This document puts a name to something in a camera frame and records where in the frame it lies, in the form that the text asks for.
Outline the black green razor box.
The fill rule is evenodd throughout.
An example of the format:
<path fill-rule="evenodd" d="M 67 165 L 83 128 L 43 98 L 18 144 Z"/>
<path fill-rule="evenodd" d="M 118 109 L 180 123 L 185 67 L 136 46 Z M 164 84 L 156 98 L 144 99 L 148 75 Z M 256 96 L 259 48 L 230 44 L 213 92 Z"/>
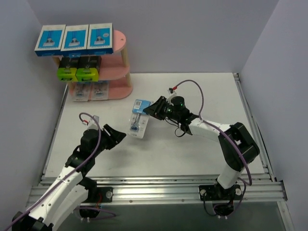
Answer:
<path fill-rule="evenodd" d="M 63 57 L 60 61 L 57 77 L 64 82 L 78 82 L 76 77 L 79 58 Z"/>
<path fill-rule="evenodd" d="M 100 56 L 83 56 L 79 58 L 76 77 L 78 82 L 97 82 L 102 58 Z"/>

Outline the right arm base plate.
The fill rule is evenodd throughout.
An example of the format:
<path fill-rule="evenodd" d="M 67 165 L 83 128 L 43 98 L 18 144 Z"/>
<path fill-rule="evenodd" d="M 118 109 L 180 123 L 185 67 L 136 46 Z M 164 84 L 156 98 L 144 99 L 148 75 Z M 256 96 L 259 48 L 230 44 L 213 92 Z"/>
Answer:
<path fill-rule="evenodd" d="M 204 201 L 232 201 L 239 200 L 242 196 L 240 185 L 236 184 L 228 189 L 221 185 L 199 185 L 200 199 Z"/>

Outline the white Gillette razor pack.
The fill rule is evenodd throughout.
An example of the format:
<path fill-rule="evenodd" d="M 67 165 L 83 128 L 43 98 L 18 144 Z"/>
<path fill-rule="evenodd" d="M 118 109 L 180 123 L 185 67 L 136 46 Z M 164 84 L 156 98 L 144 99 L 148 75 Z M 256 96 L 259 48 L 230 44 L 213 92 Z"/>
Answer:
<path fill-rule="evenodd" d="M 104 101 L 109 98 L 109 82 L 100 81 L 92 84 L 91 100 L 92 101 Z"/>

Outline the clear blister razor pack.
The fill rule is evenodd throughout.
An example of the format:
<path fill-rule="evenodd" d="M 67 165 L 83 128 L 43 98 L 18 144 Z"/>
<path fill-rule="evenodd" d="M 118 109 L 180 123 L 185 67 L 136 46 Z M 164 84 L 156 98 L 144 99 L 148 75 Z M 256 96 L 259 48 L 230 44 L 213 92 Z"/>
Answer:
<path fill-rule="evenodd" d="M 143 110 L 153 103 L 153 101 L 148 100 L 135 100 L 129 120 L 128 135 L 139 139 L 144 137 L 150 116 Z"/>
<path fill-rule="evenodd" d="M 87 102 L 90 97 L 91 84 L 89 82 L 77 83 L 73 91 L 74 102 Z"/>

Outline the blue Harry's razor box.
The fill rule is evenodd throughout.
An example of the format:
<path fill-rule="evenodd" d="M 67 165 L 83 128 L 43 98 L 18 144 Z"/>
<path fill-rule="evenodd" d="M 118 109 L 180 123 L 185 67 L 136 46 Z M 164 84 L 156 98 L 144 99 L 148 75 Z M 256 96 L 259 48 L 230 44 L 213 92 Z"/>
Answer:
<path fill-rule="evenodd" d="M 61 55 L 65 28 L 66 25 L 43 25 L 34 49 L 36 55 Z"/>
<path fill-rule="evenodd" d="M 87 42 L 89 55 L 113 54 L 113 24 L 90 24 Z"/>
<path fill-rule="evenodd" d="M 64 57 L 80 57 L 87 54 L 89 25 L 66 26 L 61 54 Z"/>

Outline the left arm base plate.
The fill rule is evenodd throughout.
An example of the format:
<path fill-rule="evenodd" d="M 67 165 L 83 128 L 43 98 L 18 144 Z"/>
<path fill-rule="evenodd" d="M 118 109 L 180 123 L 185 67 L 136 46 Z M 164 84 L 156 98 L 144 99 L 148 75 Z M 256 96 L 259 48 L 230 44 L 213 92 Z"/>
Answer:
<path fill-rule="evenodd" d="M 94 202 L 111 203 L 113 200 L 113 187 L 98 187 L 94 193 Z"/>

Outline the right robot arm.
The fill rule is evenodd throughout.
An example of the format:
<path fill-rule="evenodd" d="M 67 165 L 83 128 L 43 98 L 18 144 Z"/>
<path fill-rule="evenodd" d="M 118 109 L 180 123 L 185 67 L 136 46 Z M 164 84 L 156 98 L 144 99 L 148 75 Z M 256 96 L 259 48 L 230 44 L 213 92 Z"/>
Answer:
<path fill-rule="evenodd" d="M 168 99 L 161 96 L 143 111 L 158 120 L 174 121 L 185 134 L 201 136 L 220 144 L 226 166 L 214 186 L 216 197 L 226 198 L 244 170 L 248 174 L 247 184 L 252 185 L 248 164 L 254 161 L 260 150 L 244 124 L 237 122 L 228 125 L 203 120 L 186 108 L 181 96 Z"/>

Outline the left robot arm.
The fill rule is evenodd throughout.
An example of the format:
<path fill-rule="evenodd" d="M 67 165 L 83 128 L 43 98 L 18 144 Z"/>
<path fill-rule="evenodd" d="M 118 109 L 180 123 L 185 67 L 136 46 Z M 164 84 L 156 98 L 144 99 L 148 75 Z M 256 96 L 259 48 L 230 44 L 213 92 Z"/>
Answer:
<path fill-rule="evenodd" d="M 126 133 L 109 125 L 103 128 L 91 125 L 84 131 L 80 144 L 49 189 L 26 212 L 16 213 L 12 219 L 12 230 L 58 230 L 82 202 L 91 202 L 96 198 L 97 183 L 86 175 L 102 151 L 111 150 L 125 137 Z"/>

